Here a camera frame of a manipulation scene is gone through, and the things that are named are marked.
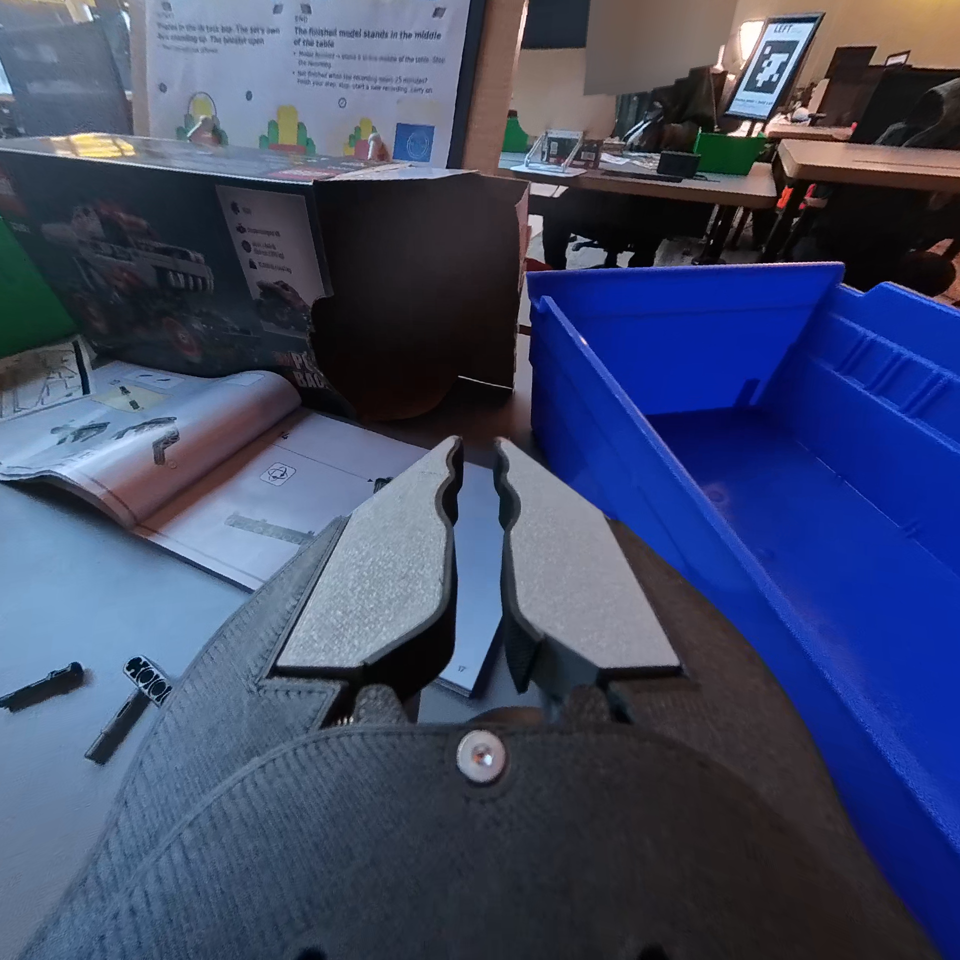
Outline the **blue plastic bin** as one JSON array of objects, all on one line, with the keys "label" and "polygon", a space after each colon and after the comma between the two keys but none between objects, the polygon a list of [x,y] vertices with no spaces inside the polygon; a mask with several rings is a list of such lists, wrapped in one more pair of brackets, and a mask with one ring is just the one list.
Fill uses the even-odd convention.
[{"label": "blue plastic bin", "polygon": [[959,314],[838,263],[529,273],[554,474],[745,636],[959,951]]}]

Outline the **clear acrylic stand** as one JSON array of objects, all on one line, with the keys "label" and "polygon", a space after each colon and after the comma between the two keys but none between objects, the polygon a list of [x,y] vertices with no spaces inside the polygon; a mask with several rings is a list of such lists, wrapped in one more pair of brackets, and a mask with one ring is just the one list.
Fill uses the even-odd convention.
[{"label": "clear acrylic stand", "polygon": [[584,143],[582,130],[548,128],[535,139],[526,153],[523,167],[559,176],[576,174],[573,162]]}]

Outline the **black lego set box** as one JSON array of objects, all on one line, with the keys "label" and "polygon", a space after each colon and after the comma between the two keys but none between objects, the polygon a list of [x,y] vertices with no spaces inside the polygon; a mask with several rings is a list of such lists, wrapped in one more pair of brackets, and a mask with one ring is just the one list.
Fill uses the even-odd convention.
[{"label": "black lego set box", "polygon": [[514,388],[521,181],[106,133],[5,139],[1,167],[14,240],[107,358],[263,370],[373,422]]}]

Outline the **green plastic bin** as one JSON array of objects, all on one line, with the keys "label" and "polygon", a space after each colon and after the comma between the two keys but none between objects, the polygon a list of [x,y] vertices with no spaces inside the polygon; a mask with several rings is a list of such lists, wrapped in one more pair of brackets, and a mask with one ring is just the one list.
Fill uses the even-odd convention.
[{"label": "green plastic bin", "polygon": [[767,145],[764,133],[733,136],[701,129],[693,145],[698,173],[743,177],[750,174]]}]

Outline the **paper sheet with line drawing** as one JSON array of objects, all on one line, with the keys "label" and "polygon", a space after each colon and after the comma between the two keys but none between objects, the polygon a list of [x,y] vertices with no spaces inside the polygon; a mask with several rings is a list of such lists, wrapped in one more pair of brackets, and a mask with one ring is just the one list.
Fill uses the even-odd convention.
[{"label": "paper sheet with line drawing", "polygon": [[1,360],[2,423],[90,395],[91,356],[82,335]]}]

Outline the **open instruction booklet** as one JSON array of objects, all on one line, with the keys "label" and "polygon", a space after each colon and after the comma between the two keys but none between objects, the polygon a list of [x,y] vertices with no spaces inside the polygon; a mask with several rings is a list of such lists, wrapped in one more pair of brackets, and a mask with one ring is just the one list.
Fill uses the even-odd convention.
[{"label": "open instruction booklet", "polygon": [[[168,552],[258,590],[429,450],[301,406],[278,374],[202,379],[114,362],[91,394],[2,422],[2,481],[47,482]],[[471,695],[498,621],[490,470],[463,461],[455,646]]]}]

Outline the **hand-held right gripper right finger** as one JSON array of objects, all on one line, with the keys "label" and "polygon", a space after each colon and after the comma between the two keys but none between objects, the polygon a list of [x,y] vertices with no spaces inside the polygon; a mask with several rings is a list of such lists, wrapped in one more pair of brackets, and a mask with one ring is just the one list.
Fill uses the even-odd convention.
[{"label": "hand-held right gripper right finger", "polygon": [[507,438],[495,441],[502,528],[497,628],[510,680],[559,712],[577,689],[683,678],[606,515]]}]

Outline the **screen with black-white marker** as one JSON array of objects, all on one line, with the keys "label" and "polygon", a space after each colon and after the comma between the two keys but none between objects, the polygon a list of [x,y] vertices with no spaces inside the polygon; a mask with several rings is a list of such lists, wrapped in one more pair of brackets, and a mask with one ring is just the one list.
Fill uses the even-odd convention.
[{"label": "screen with black-white marker", "polygon": [[723,116],[769,122],[786,101],[825,16],[823,11],[812,11],[766,18]]}]

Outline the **black lego axle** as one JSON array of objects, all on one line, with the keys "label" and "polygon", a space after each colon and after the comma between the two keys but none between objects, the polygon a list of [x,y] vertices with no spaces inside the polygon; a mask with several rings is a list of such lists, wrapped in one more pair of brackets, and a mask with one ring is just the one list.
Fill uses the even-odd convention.
[{"label": "black lego axle", "polygon": [[134,690],[85,751],[84,758],[98,765],[107,764],[151,704],[142,690]]}]

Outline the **black lego beam with holes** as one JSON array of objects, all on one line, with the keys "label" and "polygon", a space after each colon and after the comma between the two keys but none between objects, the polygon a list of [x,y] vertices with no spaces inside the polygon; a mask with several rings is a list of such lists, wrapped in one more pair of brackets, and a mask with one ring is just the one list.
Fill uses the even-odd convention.
[{"label": "black lego beam with holes", "polygon": [[166,672],[145,656],[136,655],[127,660],[124,673],[137,690],[157,707],[163,706],[174,688]]}]

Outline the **long beige table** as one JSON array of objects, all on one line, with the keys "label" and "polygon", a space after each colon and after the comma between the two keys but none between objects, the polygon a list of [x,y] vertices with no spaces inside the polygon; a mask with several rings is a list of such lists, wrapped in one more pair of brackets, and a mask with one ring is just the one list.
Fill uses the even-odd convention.
[{"label": "long beige table", "polygon": [[501,155],[497,174],[531,185],[531,209],[543,219],[545,262],[567,267],[568,247],[580,237],[599,244],[606,265],[622,254],[630,265],[652,266],[666,241],[703,239],[696,265],[722,262],[739,210],[773,210],[777,193],[772,169],[756,162],[748,174],[696,172],[691,177],[659,171],[658,154],[612,157],[597,169],[542,169]]}]

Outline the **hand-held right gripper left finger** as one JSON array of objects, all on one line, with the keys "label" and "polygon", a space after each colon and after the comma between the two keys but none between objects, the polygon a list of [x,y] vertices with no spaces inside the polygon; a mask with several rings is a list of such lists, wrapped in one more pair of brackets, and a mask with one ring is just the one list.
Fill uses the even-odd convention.
[{"label": "hand-held right gripper left finger", "polygon": [[352,512],[282,633],[275,676],[382,685],[401,702],[439,677],[455,646],[463,468],[462,438],[448,437]]}]

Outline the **white instruction poster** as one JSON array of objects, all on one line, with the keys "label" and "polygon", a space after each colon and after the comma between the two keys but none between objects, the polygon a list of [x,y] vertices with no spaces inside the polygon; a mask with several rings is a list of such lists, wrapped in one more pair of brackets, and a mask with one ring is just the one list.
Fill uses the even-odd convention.
[{"label": "white instruction poster", "polygon": [[134,128],[461,167],[486,3],[130,2]]}]

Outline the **beige table with groove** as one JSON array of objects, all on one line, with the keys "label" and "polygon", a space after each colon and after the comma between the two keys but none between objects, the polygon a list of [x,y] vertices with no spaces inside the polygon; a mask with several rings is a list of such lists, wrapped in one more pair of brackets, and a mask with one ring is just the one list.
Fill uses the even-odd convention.
[{"label": "beige table with groove", "polygon": [[763,247],[761,262],[774,262],[785,250],[812,185],[868,186],[951,196],[959,193],[956,150],[783,139],[776,159],[791,192]]}]

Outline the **black lego connector pin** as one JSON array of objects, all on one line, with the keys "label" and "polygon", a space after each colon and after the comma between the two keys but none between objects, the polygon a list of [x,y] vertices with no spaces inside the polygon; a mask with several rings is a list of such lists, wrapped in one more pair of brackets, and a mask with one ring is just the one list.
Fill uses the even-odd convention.
[{"label": "black lego connector pin", "polygon": [[50,672],[44,678],[4,694],[1,696],[1,709],[17,713],[37,706],[54,697],[78,690],[84,684],[84,679],[84,666],[73,661]]}]

